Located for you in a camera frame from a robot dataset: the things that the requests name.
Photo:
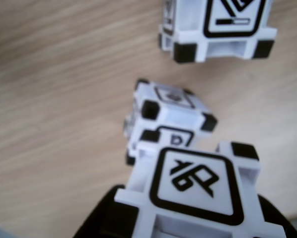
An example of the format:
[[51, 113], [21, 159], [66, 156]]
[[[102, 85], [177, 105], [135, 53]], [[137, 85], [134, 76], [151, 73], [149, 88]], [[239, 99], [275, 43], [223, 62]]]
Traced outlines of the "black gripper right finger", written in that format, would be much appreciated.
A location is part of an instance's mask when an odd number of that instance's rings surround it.
[[290, 221], [265, 197], [258, 194], [258, 198], [265, 222], [282, 226], [287, 238], [297, 238], [297, 230]]

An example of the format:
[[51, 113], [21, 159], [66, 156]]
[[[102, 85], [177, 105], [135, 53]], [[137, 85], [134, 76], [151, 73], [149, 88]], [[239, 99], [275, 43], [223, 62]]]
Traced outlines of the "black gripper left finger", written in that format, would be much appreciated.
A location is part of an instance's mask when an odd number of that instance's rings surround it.
[[88, 215], [75, 238], [130, 238], [133, 235], [139, 208], [114, 200], [123, 184], [113, 186]]

